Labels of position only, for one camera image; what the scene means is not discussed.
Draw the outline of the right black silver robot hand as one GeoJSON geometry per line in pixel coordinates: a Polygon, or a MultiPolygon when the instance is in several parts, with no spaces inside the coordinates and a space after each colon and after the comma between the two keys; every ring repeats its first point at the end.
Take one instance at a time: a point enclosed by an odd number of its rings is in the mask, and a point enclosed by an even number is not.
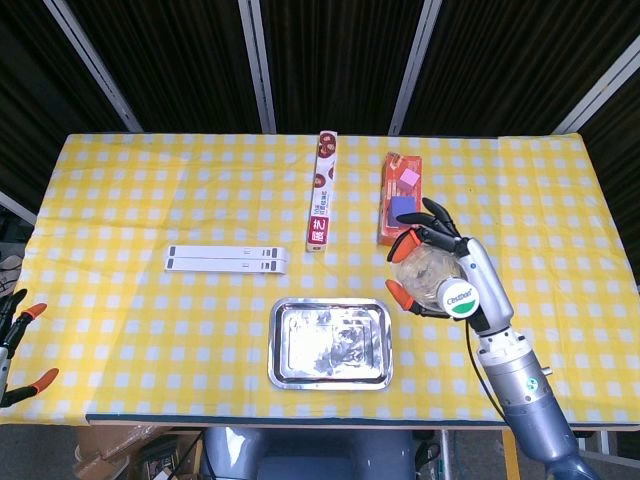
{"type": "Polygon", "coordinates": [[[462,236],[443,206],[422,203],[424,212],[396,217],[405,230],[387,255],[393,298],[415,315],[465,320],[480,337],[508,329],[513,308],[482,244],[462,236]]]}

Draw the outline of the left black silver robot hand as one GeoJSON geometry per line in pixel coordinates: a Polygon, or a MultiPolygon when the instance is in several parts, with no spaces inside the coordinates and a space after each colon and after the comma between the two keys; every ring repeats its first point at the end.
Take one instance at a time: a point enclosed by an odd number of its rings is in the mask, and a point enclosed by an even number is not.
{"type": "Polygon", "coordinates": [[[45,303],[35,304],[16,315],[17,307],[26,297],[27,290],[21,289],[1,298],[1,408],[34,397],[47,389],[59,374],[58,368],[46,371],[38,380],[29,385],[8,389],[8,376],[16,350],[24,337],[27,327],[47,308],[45,303]]]}

